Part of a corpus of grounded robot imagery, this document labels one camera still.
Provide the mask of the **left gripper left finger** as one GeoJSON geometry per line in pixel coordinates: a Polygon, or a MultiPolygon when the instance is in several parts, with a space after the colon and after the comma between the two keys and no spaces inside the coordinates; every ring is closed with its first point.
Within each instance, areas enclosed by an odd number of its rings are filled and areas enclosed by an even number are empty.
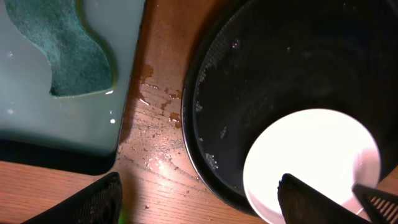
{"type": "Polygon", "coordinates": [[[110,172],[25,224],[118,224],[123,188],[117,172],[110,172]]]}

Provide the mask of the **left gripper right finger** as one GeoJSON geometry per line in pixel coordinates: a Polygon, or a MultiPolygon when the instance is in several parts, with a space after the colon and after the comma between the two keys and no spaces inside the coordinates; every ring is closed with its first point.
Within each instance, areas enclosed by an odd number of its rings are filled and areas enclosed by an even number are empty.
{"type": "Polygon", "coordinates": [[[282,176],[277,196],[282,216],[289,224],[368,223],[292,174],[282,176]]]}

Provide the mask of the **green and yellow sponge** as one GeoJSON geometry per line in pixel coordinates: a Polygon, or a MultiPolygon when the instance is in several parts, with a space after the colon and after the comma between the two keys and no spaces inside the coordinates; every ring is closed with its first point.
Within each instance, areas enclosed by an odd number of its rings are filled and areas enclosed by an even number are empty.
{"type": "Polygon", "coordinates": [[[9,0],[5,7],[16,29],[49,62],[52,96],[87,95],[113,87],[111,54],[88,25],[82,1],[9,0]]]}

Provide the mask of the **white plate with stain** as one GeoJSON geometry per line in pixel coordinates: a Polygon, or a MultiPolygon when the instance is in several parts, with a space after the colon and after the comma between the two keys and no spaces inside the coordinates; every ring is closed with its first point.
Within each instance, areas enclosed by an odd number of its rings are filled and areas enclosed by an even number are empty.
{"type": "Polygon", "coordinates": [[[292,174],[354,215],[363,211],[354,184],[374,188],[381,175],[375,139],[353,117],[335,110],[302,110],[272,123],[254,141],[243,169],[246,198],[268,223],[284,223],[277,187],[292,174]]]}

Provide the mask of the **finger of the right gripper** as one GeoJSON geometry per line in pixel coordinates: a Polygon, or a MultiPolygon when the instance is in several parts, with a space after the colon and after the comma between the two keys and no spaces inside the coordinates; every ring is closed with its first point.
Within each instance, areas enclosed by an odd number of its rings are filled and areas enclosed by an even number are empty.
{"type": "Polygon", "coordinates": [[[356,184],[353,193],[373,224],[397,224],[397,196],[356,184]]]}

